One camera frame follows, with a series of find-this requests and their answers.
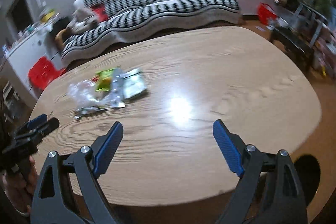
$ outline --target yellow-green package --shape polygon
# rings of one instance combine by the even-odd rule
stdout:
[[[111,90],[113,70],[114,69],[108,69],[97,72],[99,79],[96,83],[96,91]]]

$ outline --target metal screw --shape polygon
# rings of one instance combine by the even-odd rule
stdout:
[[[280,150],[280,154],[284,157],[288,156],[288,152],[284,149]]]
[[[252,144],[248,144],[248,145],[246,146],[246,149],[247,149],[247,151],[253,152],[253,151],[255,151],[255,146],[252,145]]]
[[[50,151],[48,154],[49,158],[53,158],[56,156],[56,152],[55,151]]]
[[[89,150],[90,150],[90,148],[89,148],[88,146],[83,146],[83,147],[81,148],[81,152],[82,152],[82,153],[87,153]]]

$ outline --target sofa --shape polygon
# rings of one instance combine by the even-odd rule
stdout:
[[[62,44],[62,63],[94,58],[113,43],[142,41],[169,28],[194,29],[224,20],[237,24],[241,19],[237,0],[76,0],[74,7],[104,5],[108,20],[81,35],[72,35]]]

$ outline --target sofa armrest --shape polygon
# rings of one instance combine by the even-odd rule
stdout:
[[[55,44],[57,49],[62,52],[64,49],[64,41],[67,40],[71,35],[70,29],[61,30],[55,37]]]

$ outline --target table top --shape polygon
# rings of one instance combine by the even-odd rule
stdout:
[[[142,68],[148,95],[76,121],[69,84],[116,66]],[[236,186],[212,135],[216,119],[261,151],[291,153],[318,125],[321,109],[310,83],[283,52],[250,30],[226,26],[154,38],[85,63],[46,88],[31,118],[42,113],[57,117],[60,127],[39,145],[38,172],[50,150],[73,153],[120,121],[124,138],[100,186],[110,203],[155,206]]]

